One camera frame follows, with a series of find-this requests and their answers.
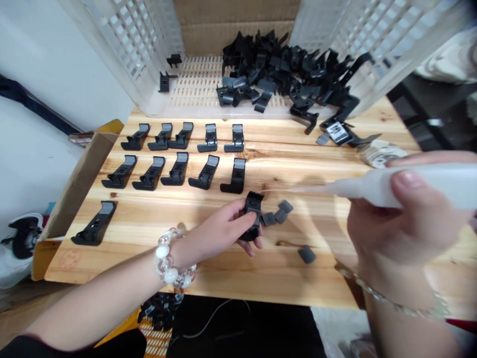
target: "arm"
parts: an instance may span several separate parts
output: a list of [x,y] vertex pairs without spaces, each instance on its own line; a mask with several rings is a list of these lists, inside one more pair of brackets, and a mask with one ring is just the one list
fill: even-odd
[[[391,166],[477,161],[468,152],[432,152],[406,157]],[[410,171],[391,180],[402,210],[352,200],[348,232],[365,283],[389,301],[429,311],[436,307],[424,267],[457,242],[472,213],[458,212],[446,197]],[[364,293],[373,339],[380,357],[459,357],[462,351],[444,320],[412,317]]]
[[[185,269],[230,248],[255,222],[255,213],[239,216],[244,206],[244,198],[223,206],[189,235],[173,242],[173,266]],[[249,243],[244,244],[253,256]],[[261,248],[259,238],[255,245]],[[156,274],[154,255],[149,250],[78,287],[45,311],[25,335],[61,351],[95,344],[165,286]]]

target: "wooden tabletop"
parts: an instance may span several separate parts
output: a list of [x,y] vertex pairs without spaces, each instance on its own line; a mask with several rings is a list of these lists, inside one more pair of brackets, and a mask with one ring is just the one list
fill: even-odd
[[[190,231],[211,213],[240,195],[223,193],[220,183],[230,183],[235,157],[246,158],[245,188],[250,190],[320,185],[340,178],[357,177],[370,168],[358,158],[356,149],[337,147],[331,141],[326,146],[315,143],[321,133],[317,127],[309,136],[305,127],[293,120],[193,120],[194,130],[187,148],[189,163],[186,178],[197,178],[208,155],[220,157],[220,163],[209,190],[191,187],[187,179],[183,186],[163,186],[155,191],[134,190],[152,164],[153,156],[166,158],[162,177],[168,176],[176,160],[177,150],[151,152],[147,143],[154,141],[161,123],[173,124],[174,136],[184,120],[148,118],[134,110],[119,139],[113,146],[100,173],[84,200],[66,237],[84,229],[101,208],[101,200],[116,200],[117,208],[98,247],[78,246],[65,239],[46,273],[46,279],[60,282],[85,283],[136,254],[157,245],[163,231],[179,227]],[[151,130],[141,151],[126,152],[120,143],[134,134],[139,123],[149,123]],[[205,141],[205,125],[215,123],[219,148],[216,152],[198,153],[197,144]],[[225,153],[225,143],[232,142],[232,124],[243,124],[245,150]],[[409,153],[419,151],[390,102],[383,98],[358,118],[352,120],[354,131],[361,137],[383,133],[381,139],[398,144]],[[125,154],[138,156],[138,162],[125,189],[106,189],[101,184],[107,174],[123,162]],[[185,293],[300,304],[356,308],[356,301],[344,278],[335,270],[335,258],[347,265],[356,263],[351,241],[346,233],[347,199],[317,194],[268,192],[262,202],[264,212],[275,212],[282,200],[288,200],[294,211],[280,225],[264,229],[261,251],[255,258],[234,245],[227,252],[199,264],[197,276]],[[306,265],[298,248],[309,245],[317,259]],[[476,281],[477,240],[466,228],[461,241],[439,257],[429,267],[433,286],[447,298],[452,316],[477,317],[477,298],[468,282]]]

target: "white plastic crate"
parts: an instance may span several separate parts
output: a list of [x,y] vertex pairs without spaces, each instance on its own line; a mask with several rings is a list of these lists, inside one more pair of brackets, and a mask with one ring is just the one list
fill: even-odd
[[[59,3],[149,117],[291,118],[291,100],[278,94],[263,114],[250,101],[220,107],[216,87],[221,86],[222,58],[186,56],[173,0]],[[374,63],[364,64],[349,82],[351,94],[361,99],[352,113],[358,115],[467,24],[471,6],[467,0],[302,0],[290,45],[322,52],[331,47],[340,60],[372,54]],[[173,53],[183,58],[177,70],[166,62]],[[165,71],[179,78],[170,80],[169,93],[159,93],[159,73]],[[310,109],[320,119],[335,111],[332,106]]]

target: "silver bracelet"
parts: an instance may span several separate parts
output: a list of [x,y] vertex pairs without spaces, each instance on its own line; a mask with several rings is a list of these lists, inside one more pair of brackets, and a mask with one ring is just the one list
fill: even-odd
[[376,292],[375,290],[373,290],[370,286],[368,286],[366,284],[366,282],[357,273],[355,273],[351,270],[346,270],[346,269],[341,268],[341,269],[338,270],[338,272],[346,278],[350,278],[350,279],[354,278],[356,283],[358,285],[360,285],[363,288],[363,290],[365,290],[367,293],[372,295],[372,297],[376,301],[384,302],[386,304],[391,304],[396,311],[402,312],[407,316],[423,317],[423,318],[427,318],[427,319],[434,318],[434,319],[443,320],[443,319],[446,318],[446,316],[450,315],[450,313],[451,313],[449,311],[449,306],[448,306],[447,302],[442,298],[442,296],[438,292],[436,292],[434,290],[432,290],[432,292],[434,293],[434,298],[436,299],[435,307],[431,308],[429,310],[415,310],[415,309],[405,307],[401,304],[394,303],[394,302],[390,301],[389,299],[387,299],[385,296],[383,296],[379,292]]
[[183,236],[182,231],[176,228],[170,228],[165,231],[158,240],[158,247],[154,255],[154,265],[156,273],[165,283],[172,283],[174,288],[187,288],[195,278],[197,265],[192,265],[185,271],[179,272],[173,267],[174,259],[169,255],[169,245],[173,239],[180,239]]

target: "red stamp mark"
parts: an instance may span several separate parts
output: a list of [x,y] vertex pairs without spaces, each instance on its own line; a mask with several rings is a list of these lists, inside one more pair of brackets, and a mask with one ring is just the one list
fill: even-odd
[[69,271],[76,267],[81,259],[81,252],[76,249],[67,250],[60,259],[60,268]]

